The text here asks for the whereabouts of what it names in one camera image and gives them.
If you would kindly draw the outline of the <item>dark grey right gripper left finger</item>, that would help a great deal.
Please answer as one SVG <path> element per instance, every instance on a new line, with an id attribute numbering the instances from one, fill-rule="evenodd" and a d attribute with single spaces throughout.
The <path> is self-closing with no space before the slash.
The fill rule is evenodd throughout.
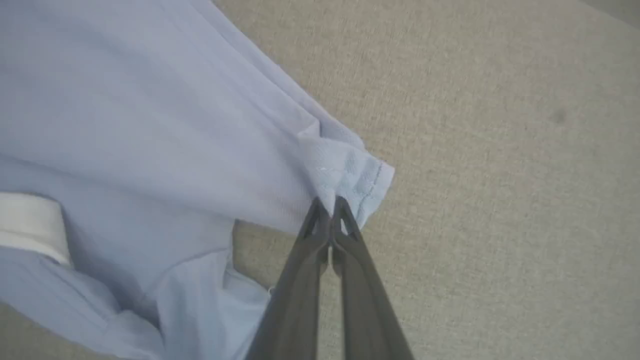
<path id="1" fill-rule="evenodd" d="M 247 360 L 315 360 L 330 215 L 314 198 L 270 296 Z"/>

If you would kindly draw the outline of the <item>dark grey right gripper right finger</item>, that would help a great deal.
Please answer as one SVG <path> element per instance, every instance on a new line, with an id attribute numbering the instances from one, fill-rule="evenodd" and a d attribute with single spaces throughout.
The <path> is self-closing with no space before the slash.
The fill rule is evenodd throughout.
<path id="1" fill-rule="evenodd" d="M 334 201 L 330 244 L 342 291 L 345 360 L 413 360 L 409 342 L 358 223 L 342 196 Z"/>

